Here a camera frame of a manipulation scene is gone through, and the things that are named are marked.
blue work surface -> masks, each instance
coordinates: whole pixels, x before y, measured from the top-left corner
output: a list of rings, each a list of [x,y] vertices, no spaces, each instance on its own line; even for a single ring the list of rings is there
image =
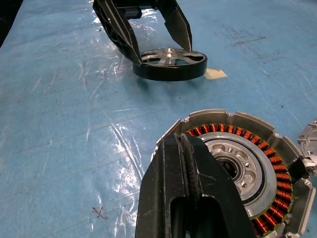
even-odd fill
[[[248,112],[294,143],[317,117],[317,1],[179,4],[227,78],[138,78],[92,1],[24,0],[0,49],[1,238],[134,237],[156,141],[190,112]],[[159,12],[143,16],[140,50],[178,47]],[[317,201],[304,238],[316,223]]]

blue plastic cover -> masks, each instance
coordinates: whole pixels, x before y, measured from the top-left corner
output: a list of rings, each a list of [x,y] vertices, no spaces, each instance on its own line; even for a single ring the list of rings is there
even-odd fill
[[[294,142],[316,118],[315,1],[179,4],[227,78],[138,78],[92,1],[24,0],[0,49],[1,238],[134,237],[156,141],[190,112],[245,111]],[[130,23],[140,50],[178,47],[159,12]],[[315,202],[304,238],[316,223]]]

masking tape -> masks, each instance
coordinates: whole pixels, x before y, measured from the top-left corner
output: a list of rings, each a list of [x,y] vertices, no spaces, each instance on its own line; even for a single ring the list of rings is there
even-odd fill
[[[212,68],[207,68],[204,76],[206,77],[206,79],[216,79],[216,78],[227,77],[227,75],[221,69],[212,69]]]

copper wire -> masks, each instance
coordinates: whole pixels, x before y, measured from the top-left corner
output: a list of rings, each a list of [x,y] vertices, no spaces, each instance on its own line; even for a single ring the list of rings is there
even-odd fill
[[[204,133],[210,132],[208,125],[202,125],[202,128],[203,128],[203,132],[204,132]]]
[[[272,164],[279,164],[282,163],[282,158],[278,155],[269,157],[269,160],[271,161]]]
[[[256,225],[254,224],[254,222],[251,223],[253,230],[255,231],[256,235],[259,236],[261,235],[259,229],[256,227]]]
[[[250,139],[250,141],[253,143],[253,144],[258,144],[258,142],[261,140],[260,137],[258,137],[257,135],[255,136],[252,136],[252,138]]]
[[[284,217],[284,212],[282,212],[281,210],[279,210],[278,208],[271,206],[268,209],[275,217],[277,217],[278,219],[282,220]]]
[[[261,141],[259,144],[258,144],[258,147],[261,149],[261,150],[265,150],[267,147],[268,147],[268,144],[266,141]]]
[[[273,165],[274,171],[287,171],[287,168],[284,164]]]
[[[202,134],[203,134],[203,132],[202,132],[202,130],[200,129],[200,127],[195,127],[195,128],[194,128],[194,132],[196,133],[196,135],[202,135]]]
[[[276,173],[276,178],[278,180],[288,180],[288,181],[291,180],[290,175],[287,173]]]
[[[188,130],[187,133],[190,134],[191,136],[196,136],[192,130]]]
[[[287,201],[292,200],[292,195],[289,192],[283,191],[283,190],[278,190],[276,196],[279,196],[280,198],[283,198]]]
[[[251,132],[249,132],[248,130],[246,130],[246,131],[243,133],[243,137],[246,138],[247,140],[250,139],[250,137],[251,137]]]
[[[212,132],[218,131],[218,129],[217,129],[217,124],[210,124],[210,130],[211,130]]]
[[[228,132],[228,133],[233,133],[233,131],[234,131],[234,126],[228,125],[228,126],[227,126],[227,132]]]
[[[254,221],[256,227],[257,227],[262,233],[266,233],[266,232],[269,230],[268,227],[267,227],[267,225],[266,225],[266,222],[264,222],[261,217],[255,218],[253,221]]]
[[[219,124],[218,125],[218,131],[225,132],[226,131],[226,125],[225,124]]]
[[[278,188],[281,188],[283,190],[286,190],[286,191],[291,191],[292,190],[292,184],[289,183],[289,182],[280,182],[280,181],[277,181],[277,187]]]
[[[234,133],[235,133],[236,135],[242,135],[243,129],[242,129],[241,127],[237,127]]]
[[[271,155],[274,155],[276,152],[275,152],[275,150],[273,148],[269,148],[269,149],[264,150],[264,153],[265,153],[266,156],[269,157]]]
[[[282,199],[276,198],[273,202],[276,206],[284,209],[284,210],[288,210],[289,208],[289,203],[288,202],[284,202]]]
[[[271,227],[274,228],[278,224],[277,220],[269,212],[265,212],[263,216]]]

red pen mark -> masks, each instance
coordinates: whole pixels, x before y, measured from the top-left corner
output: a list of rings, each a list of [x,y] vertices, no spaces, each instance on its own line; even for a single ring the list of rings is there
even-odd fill
[[[104,218],[105,220],[107,220],[108,217],[101,215],[101,212],[103,211],[103,208],[104,208],[104,207],[101,207],[100,212],[98,212],[98,211],[96,210],[96,208],[93,207],[93,213],[97,213],[97,214],[98,214],[97,218],[102,217],[102,218]]]

